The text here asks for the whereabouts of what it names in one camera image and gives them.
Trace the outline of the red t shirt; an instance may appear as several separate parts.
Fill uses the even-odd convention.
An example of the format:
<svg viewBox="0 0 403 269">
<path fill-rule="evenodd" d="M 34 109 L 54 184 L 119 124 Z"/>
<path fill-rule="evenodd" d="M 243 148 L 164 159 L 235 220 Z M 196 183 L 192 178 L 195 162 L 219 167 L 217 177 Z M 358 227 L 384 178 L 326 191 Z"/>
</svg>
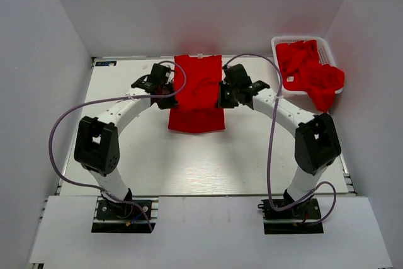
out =
<svg viewBox="0 0 403 269">
<path fill-rule="evenodd" d="M 202 134 L 225 129 L 224 110 L 216 107 L 222 80 L 222 56 L 197 58 L 177 55 L 173 84 L 183 88 L 176 96 L 178 105 L 169 113 L 168 129 L 188 134 Z"/>
</svg>

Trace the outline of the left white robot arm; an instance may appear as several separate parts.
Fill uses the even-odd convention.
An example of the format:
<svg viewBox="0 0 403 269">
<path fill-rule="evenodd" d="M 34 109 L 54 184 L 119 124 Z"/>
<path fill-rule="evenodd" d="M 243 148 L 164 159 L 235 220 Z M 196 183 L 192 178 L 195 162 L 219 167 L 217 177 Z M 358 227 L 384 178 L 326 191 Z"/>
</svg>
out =
<svg viewBox="0 0 403 269">
<path fill-rule="evenodd" d="M 132 194 L 118 171 L 119 136 L 132 120 L 156 104 L 160 109 L 175 107 L 173 70 L 154 64 L 151 72 L 130 87 L 123 100 L 96 117 L 83 117 L 78 126 L 74 159 L 88 170 L 101 187 L 103 198 L 112 202 L 111 210 L 120 218 L 133 210 Z"/>
</svg>

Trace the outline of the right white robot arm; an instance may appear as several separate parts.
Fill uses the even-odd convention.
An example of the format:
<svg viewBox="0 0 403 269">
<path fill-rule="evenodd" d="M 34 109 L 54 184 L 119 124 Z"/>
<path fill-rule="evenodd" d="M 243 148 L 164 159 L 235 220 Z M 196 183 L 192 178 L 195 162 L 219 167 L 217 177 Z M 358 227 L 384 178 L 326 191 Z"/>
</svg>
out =
<svg viewBox="0 0 403 269">
<path fill-rule="evenodd" d="M 218 108 L 244 105 L 266 115 L 286 129 L 295 139 L 297 170 L 283 194 L 283 205 L 290 217 L 300 217 L 307 210 L 306 200 L 314 194 L 322 174 L 341 154 L 341 146 L 330 114 L 314 114 L 278 96 L 263 81 L 253 82 L 241 64 L 224 66 L 224 80 L 219 82 Z"/>
</svg>

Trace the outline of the red shirts pile in basket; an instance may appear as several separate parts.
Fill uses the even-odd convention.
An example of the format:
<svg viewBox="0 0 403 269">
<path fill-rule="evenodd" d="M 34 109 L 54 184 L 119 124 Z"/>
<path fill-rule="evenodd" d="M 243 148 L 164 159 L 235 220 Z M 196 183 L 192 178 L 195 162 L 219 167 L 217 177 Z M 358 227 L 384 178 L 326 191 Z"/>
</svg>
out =
<svg viewBox="0 0 403 269">
<path fill-rule="evenodd" d="M 329 111 L 336 91 L 344 87 L 344 72 L 320 63 L 315 40 L 280 43 L 275 50 L 283 88 L 306 92 L 318 111 Z"/>
</svg>

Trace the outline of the blue table label sticker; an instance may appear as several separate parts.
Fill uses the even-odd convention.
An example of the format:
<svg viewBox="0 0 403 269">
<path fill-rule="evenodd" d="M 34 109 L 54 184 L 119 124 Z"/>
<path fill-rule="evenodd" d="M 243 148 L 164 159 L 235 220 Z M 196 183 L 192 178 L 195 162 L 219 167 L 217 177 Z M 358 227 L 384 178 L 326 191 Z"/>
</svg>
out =
<svg viewBox="0 0 403 269">
<path fill-rule="evenodd" d="M 95 66 L 103 66 L 103 67 L 107 67 L 107 66 L 116 66 L 117 61 L 97 61 L 95 62 Z"/>
</svg>

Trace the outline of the white plastic basket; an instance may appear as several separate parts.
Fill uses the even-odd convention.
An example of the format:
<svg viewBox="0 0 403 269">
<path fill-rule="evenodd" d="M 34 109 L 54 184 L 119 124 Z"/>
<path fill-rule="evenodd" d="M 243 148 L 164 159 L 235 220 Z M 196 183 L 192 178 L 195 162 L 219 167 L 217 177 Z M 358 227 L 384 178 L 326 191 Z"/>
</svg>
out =
<svg viewBox="0 0 403 269">
<path fill-rule="evenodd" d="M 328 46 L 328 43 L 320 37 L 311 37 L 311 36 L 280 36 L 280 37 L 275 37 L 271 40 L 271 47 L 273 51 L 273 57 L 278 65 L 278 58 L 276 54 L 275 47 L 280 44 L 280 43 L 293 43 L 297 41 L 303 41 L 306 42 L 308 40 L 315 40 L 317 42 L 317 48 L 319 51 L 319 60 L 321 64 L 330 64 L 332 66 L 336 67 L 336 63 L 334 61 L 334 58 L 332 56 L 332 53 L 330 51 L 330 48 Z M 306 95 L 306 92 L 303 91 L 289 91 L 287 89 L 282 88 L 283 92 L 285 94 L 295 94 L 295 95 Z M 336 94 L 341 93 L 343 88 L 339 89 L 336 91 Z"/>
</svg>

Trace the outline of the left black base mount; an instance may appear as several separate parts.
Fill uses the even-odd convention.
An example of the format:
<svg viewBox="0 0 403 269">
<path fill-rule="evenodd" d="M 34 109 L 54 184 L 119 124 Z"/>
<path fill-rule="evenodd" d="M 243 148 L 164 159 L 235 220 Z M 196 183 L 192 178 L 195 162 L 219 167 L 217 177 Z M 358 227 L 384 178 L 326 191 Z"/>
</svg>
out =
<svg viewBox="0 0 403 269">
<path fill-rule="evenodd" d="M 150 234 L 157 222 L 159 200 L 140 197 L 133 205 L 123 205 L 99 197 L 96 202 L 91 232 L 100 234 Z"/>
</svg>

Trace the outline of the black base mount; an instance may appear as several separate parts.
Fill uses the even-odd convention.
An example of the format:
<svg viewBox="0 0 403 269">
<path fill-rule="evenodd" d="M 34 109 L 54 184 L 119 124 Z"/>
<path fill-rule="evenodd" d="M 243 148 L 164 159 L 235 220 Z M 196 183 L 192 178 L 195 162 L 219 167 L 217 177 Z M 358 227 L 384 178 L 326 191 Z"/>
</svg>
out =
<svg viewBox="0 0 403 269">
<path fill-rule="evenodd" d="M 269 200 L 262 200 L 258 210 L 263 215 L 265 235 L 323 234 L 321 210 L 316 198 L 282 212 L 273 210 Z"/>
<path fill-rule="evenodd" d="M 91 232 L 100 234 L 150 234 L 157 222 L 159 200 L 140 197 L 133 205 L 123 205 L 99 197 L 96 202 Z"/>
</svg>

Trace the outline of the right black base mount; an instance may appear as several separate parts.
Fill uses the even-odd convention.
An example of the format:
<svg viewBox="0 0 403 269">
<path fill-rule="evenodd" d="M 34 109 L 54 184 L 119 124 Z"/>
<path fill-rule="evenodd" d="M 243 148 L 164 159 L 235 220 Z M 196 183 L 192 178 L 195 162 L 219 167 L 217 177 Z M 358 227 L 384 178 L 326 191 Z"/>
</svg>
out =
<svg viewBox="0 0 403 269">
<path fill-rule="evenodd" d="M 263 215 L 265 235 L 323 234 L 321 210 L 316 198 L 282 212 L 273 210 L 269 200 L 262 200 L 258 210 Z"/>
</svg>

